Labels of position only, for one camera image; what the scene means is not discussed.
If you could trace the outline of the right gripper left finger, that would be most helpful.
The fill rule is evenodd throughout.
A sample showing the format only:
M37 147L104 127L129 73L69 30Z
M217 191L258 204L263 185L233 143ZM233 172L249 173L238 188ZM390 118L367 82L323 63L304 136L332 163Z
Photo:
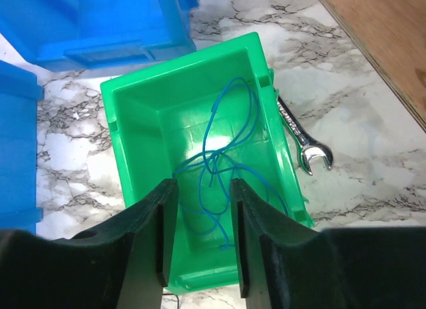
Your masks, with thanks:
M70 239L1 231L2 308L160 308L168 285L178 183Z

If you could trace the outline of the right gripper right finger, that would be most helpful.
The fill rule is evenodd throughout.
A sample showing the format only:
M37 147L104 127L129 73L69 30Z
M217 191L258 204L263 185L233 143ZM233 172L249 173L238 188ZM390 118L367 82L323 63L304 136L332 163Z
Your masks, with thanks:
M314 231L231 188L240 295L247 308L424 308L425 229Z

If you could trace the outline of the green bin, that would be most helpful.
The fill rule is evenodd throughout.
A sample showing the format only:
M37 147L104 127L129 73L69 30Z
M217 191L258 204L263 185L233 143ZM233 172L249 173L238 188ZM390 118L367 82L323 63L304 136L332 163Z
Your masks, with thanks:
M238 281L231 182L312 226L276 104L274 72L248 33L101 84L124 203L178 183L168 289Z

